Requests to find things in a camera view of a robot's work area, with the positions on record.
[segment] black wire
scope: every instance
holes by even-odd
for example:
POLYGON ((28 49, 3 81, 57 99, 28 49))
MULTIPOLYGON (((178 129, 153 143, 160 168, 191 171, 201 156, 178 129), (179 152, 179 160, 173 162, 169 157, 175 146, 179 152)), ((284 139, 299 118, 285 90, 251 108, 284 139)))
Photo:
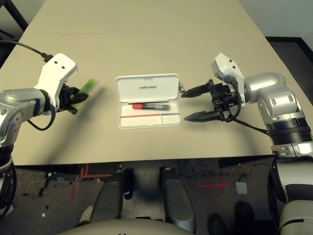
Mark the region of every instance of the black wire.
POLYGON ((16 169, 15 166, 12 162, 11 164, 11 171, 12 171, 12 176, 13 176, 13 188, 12 188, 12 193, 11 193, 11 197, 10 200, 8 202, 8 205, 6 206, 6 208, 4 209, 3 213, 1 214, 0 217, 0 223, 3 221, 3 219, 5 218, 6 214, 8 213, 12 203, 13 203, 13 199, 15 197, 15 193, 16 193, 16 188, 17 188, 17 176, 16 176, 16 169))
POLYGON ((238 90, 238 84, 236 82, 230 82, 230 84, 233 86, 233 88, 235 89, 235 92, 237 94, 237 111, 235 113, 235 115, 233 115, 229 109, 229 107, 227 108, 228 112, 229 112, 229 116, 228 118, 225 119, 225 122, 231 122, 231 121, 234 121, 236 119, 236 117, 239 115, 240 111, 241 111, 241 95, 239 93, 239 90, 238 90))
POLYGON ((241 174, 241 175, 239 176, 238 182, 241 180, 241 177, 243 177, 243 176, 246 176, 246 175, 245 175, 245 174, 241 174))
POLYGON ((51 58, 53 58, 53 55, 47 55, 46 53, 40 52, 40 51, 38 51, 37 49, 32 48, 32 47, 30 47, 30 46, 28 46, 28 45, 25 45, 25 44, 23 44, 23 43, 14 42, 14 41, 9 41, 9 40, 0 40, 0 44, 19 45, 19 46, 22 46, 22 47, 27 48, 27 49, 29 49, 29 50, 32 50, 33 52, 40 54, 40 55, 44 58, 44 61, 45 61, 46 63, 47 63, 51 58))
POLYGON ((40 55, 43 55, 43 54, 44 54, 43 52, 40 52, 40 51, 36 50, 35 48, 32 48, 32 47, 30 47, 30 46, 28 46, 28 45, 25 45, 25 44, 19 43, 19 42, 14 42, 14 41, 9 41, 9 40, 0 40, 0 44, 19 45, 19 46, 25 47, 25 48, 27 48, 27 49, 29 49, 29 50, 32 50, 32 51, 34 51, 34 52, 36 52, 36 53, 38 53, 38 54, 40 54, 40 55))
POLYGON ((41 128, 39 126, 37 126, 36 124, 34 124, 31 120, 28 120, 27 122, 29 124, 31 124, 33 127, 35 127, 37 130, 40 130, 40 131, 45 131, 46 129, 48 129, 54 122, 55 120, 55 109, 54 109, 54 106, 53 105, 50 105, 50 111, 51 111, 51 119, 50 119, 50 122, 48 123, 48 125, 45 127, 45 128, 41 128))
POLYGON ((243 126, 252 128, 252 129, 254 129, 254 130, 256 130, 256 131, 259 131, 259 132, 261 132, 261 133, 263 133, 263 134, 268 135, 268 131, 265 130, 265 129, 261 129, 261 128, 258 128, 258 127, 255 127, 255 126, 251 126, 250 124, 248 124, 248 123, 246 123, 246 122, 244 122, 244 121, 238 120, 238 119, 236 119, 236 118, 234 119, 234 121, 235 121, 236 123, 239 123, 239 124, 243 125, 243 126))

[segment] white robot part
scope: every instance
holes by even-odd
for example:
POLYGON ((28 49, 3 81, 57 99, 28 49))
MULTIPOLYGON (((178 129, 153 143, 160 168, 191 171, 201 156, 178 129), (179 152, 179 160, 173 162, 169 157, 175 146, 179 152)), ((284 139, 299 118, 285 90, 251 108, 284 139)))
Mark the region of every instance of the white robot part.
POLYGON ((211 67, 214 75, 227 84, 229 83, 227 80, 229 76, 236 79, 238 83, 238 91, 242 101, 241 106, 245 107, 245 78, 236 62, 225 56, 223 53, 220 53, 215 57, 215 62, 213 62, 211 67))
POLYGON ((55 111, 60 107, 59 94, 63 83, 67 82, 76 70, 75 62, 62 53, 56 54, 43 66, 34 88, 45 90, 49 94, 50 103, 55 107, 55 111))

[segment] floor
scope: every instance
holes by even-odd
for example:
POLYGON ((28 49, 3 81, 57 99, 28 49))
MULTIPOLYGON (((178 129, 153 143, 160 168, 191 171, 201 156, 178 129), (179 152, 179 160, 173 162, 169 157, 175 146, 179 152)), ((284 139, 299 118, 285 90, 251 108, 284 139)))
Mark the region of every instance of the floor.
MULTIPOLYGON (((312 102, 313 64, 297 44, 271 45, 312 102)), ((256 219, 270 219, 267 175, 271 161, 271 158, 264 158, 222 169, 218 167, 218 159, 122 163, 122 168, 135 168, 134 195, 131 200, 124 200, 122 217, 150 216, 152 219, 164 219, 158 171, 162 166, 170 166, 177 169, 190 196, 198 235, 208 234, 207 219, 216 212, 224 218, 231 232, 234 207, 239 200, 252 205, 256 219), (240 176, 241 181, 247 183, 247 195, 238 195, 236 192, 235 182, 240 176)), ((54 235, 73 228, 83 211, 93 205, 103 180, 105 178, 99 180, 76 175, 58 175, 53 179, 48 172, 18 169, 15 210, 0 226, 0 234, 54 235)))

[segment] green marker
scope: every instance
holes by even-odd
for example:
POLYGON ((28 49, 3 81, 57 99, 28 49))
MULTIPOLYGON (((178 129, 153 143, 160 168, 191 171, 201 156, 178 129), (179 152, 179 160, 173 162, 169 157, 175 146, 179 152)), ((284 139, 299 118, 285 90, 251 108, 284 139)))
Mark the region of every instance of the green marker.
MULTIPOLYGON (((86 94, 89 94, 92 89, 97 85, 98 83, 98 80, 97 79, 89 79, 89 81, 79 90, 78 94, 79 93, 86 93, 86 94)), ((80 103, 78 104, 73 104, 72 106, 74 108, 77 108, 78 106, 80 105, 80 103)))

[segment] table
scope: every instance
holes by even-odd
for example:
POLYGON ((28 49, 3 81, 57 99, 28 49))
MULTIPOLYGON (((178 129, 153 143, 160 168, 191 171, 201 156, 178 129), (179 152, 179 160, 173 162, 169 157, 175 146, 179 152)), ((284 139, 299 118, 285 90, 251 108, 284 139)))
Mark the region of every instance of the table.
MULTIPOLYGON (((237 123, 212 121, 122 130, 117 126, 120 75, 177 73, 187 89, 214 78, 210 64, 222 52, 244 76, 282 73, 313 126, 313 107, 236 0, 47 0, 21 42, 44 52, 62 52, 78 65, 68 84, 99 85, 77 115, 58 113, 45 132, 21 127, 13 159, 17 165, 77 164, 155 159, 271 154, 269 137, 237 123)), ((43 62, 16 47, 0 70, 0 89, 36 85, 43 62)), ((210 96, 178 98, 181 116, 212 110, 210 96)), ((239 119, 264 127, 257 105, 239 119)), ((32 119, 45 126, 49 117, 32 119)))

